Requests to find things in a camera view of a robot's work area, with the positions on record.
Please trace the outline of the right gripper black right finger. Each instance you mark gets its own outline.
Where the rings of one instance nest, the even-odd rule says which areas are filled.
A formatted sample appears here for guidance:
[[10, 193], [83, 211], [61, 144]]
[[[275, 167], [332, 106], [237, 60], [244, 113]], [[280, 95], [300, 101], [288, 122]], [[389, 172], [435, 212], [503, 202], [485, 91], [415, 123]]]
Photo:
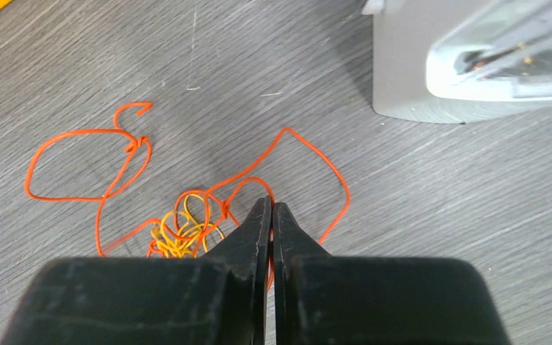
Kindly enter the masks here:
[[272, 212], [279, 344], [508, 344], [489, 289], [468, 262], [338, 257]]

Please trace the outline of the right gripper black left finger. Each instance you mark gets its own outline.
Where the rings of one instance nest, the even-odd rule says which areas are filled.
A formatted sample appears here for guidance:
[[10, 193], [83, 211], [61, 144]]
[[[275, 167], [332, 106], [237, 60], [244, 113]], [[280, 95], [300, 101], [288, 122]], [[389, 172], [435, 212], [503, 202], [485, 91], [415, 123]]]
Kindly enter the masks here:
[[69, 257], [31, 281], [3, 344], [263, 344], [272, 202], [196, 259]]

